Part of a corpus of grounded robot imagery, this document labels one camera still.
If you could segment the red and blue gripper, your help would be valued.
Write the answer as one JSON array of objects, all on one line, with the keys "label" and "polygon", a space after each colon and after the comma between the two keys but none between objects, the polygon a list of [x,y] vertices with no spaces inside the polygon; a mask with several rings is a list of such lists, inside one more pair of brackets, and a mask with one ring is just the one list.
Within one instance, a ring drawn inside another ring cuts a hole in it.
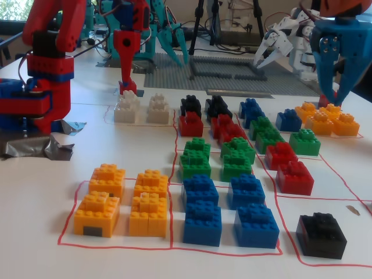
[{"label": "red and blue gripper", "polygon": [[149,28],[150,8],[147,1],[116,1],[115,18],[124,30],[115,30],[113,45],[121,64],[121,80],[130,83],[131,64],[134,55],[140,51],[140,34]]}]

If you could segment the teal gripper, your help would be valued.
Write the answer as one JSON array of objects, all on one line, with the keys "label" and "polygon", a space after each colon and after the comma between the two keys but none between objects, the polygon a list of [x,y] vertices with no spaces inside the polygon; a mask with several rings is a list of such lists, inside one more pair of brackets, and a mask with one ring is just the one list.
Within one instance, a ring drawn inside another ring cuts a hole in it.
[{"label": "teal gripper", "polygon": [[174,62],[176,62],[179,66],[182,66],[182,63],[173,49],[173,39],[175,38],[175,42],[177,42],[181,47],[184,63],[188,64],[189,54],[181,25],[173,24],[173,17],[170,15],[162,0],[151,0],[151,5],[158,18],[158,23],[161,26],[161,29],[158,32],[158,40],[162,49]]}]

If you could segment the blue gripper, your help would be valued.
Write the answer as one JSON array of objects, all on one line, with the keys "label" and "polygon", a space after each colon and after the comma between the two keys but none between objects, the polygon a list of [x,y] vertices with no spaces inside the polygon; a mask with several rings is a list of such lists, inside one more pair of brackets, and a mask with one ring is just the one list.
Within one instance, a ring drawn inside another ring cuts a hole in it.
[{"label": "blue gripper", "polygon": [[[310,37],[315,53],[319,86],[328,99],[340,105],[360,77],[359,58],[363,54],[362,24],[355,19],[318,20]],[[334,65],[341,75],[335,98],[333,90]]]}]

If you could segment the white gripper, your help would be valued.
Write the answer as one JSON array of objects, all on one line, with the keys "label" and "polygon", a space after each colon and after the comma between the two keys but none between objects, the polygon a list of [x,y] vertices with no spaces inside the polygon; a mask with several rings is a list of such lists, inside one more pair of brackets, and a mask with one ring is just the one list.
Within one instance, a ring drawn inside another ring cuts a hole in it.
[{"label": "white gripper", "polygon": [[[253,65],[261,69],[265,65],[287,56],[292,51],[292,43],[288,39],[292,32],[292,24],[279,23],[271,27],[265,34],[264,39],[255,53]],[[260,64],[258,61],[268,47],[273,47],[274,51]]]}]

